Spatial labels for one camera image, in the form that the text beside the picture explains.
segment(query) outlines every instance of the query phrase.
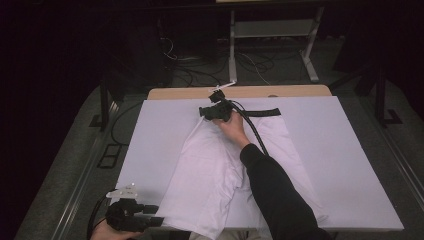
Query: gray floor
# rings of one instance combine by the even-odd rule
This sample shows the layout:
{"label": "gray floor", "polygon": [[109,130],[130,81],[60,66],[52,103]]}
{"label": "gray floor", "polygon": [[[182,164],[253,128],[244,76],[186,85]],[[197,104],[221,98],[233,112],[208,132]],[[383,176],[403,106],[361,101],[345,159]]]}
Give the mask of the gray floor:
{"label": "gray floor", "polygon": [[[310,84],[298,55],[304,44],[304,39],[240,42],[236,55],[238,85]],[[316,42],[311,59],[320,77],[320,84],[329,85],[345,75],[332,70],[342,44],[342,39]],[[219,55],[222,57],[214,63],[203,63],[200,60],[179,61],[171,87],[187,87],[190,82],[192,86],[215,86],[215,78],[225,83],[228,79],[227,50],[223,49]],[[264,56],[272,58],[272,62],[266,61]],[[184,59],[192,56],[178,57]],[[255,69],[254,66],[248,65],[250,61],[263,63]],[[194,74],[187,69],[214,74],[213,77]],[[422,239],[423,206],[417,201],[419,194],[409,179],[413,179],[414,174],[417,179],[424,179],[424,123],[409,107],[402,92],[388,83],[386,108],[394,109],[403,124],[381,128],[372,113],[374,93],[368,97],[357,97],[353,92],[356,82],[357,79],[339,87],[333,95],[339,97],[405,230],[387,233],[341,232],[336,239]],[[122,147],[115,168],[100,169],[96,165],[102,159],[108,144],[114,144],[116,141],[130,142],[138,111],[145,98],[145,95],[129,95],[123,102],[113,105],[111,119],[115,124],[109,124],[104,132],[99,132],[98,128],[89,127],[93,116],[100,113],[98,89],[88,97],[16,239],[85,238],[91,210],[97,199],[115,186],[127,147]],[[110,146],[107,151],[108,154],[116,152],[117,148],[114,146]],[[104,164],[110,163],[108,161],[111,158],[103,159]],[[405,168],[402,164],[405,163],[408,163],[411,169],[402,171],[401,169]],[[99,216],[104,213],[103,210],[99,212]],[[155,234],[146,235],[145,238],[157,238],[158,234]]]}

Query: white tabletop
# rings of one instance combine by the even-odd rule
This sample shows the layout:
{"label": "white tabletop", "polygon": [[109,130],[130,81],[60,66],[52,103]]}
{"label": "white tabletop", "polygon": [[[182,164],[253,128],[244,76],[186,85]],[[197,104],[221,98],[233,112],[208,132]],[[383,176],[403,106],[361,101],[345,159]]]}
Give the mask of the white tabletop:
{"label": "white tabletop", "polygon": [[[328,230],[401,230],[337,97],[240,98],[246,110],[278,107],[328,219]],[[135,183],[143,204],[159,205],[182,145],[209,99],[146,100],[140,111],[117,188]],[[250,228],[237,192],[227,228]]]}

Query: table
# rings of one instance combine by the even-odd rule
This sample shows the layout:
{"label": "table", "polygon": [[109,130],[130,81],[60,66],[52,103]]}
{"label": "table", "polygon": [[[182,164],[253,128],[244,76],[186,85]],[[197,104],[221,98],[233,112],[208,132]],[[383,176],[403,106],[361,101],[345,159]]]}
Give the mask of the table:
{"label": "table", "polygon": [[[142,203],[160,204],[182,144],[198,121],[198,107],[211,104],[207,90],[151,91],[140,111],[117,188],[135,183]],[[320,227],[329,231],[403,229],[337,97],[331,96],[327,87],[229,87],[223,91],[246,109],[266,104],[283,113],[292,141],[329,214]],[[236,191],[227,229],[254,226],[242,201]]]}

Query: black sleeve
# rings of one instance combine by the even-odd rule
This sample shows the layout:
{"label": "black sleeve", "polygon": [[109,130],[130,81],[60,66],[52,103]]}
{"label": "black sleeve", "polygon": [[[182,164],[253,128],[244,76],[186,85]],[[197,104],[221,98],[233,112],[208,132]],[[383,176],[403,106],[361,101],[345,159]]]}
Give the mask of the black sleeve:
{"label": "black sleeve", "polygon": [[331,239],[318,228],[312,209],[273,158],[249,144],[241,151],[240,159],[247,168],[253,197],[274,240]]}

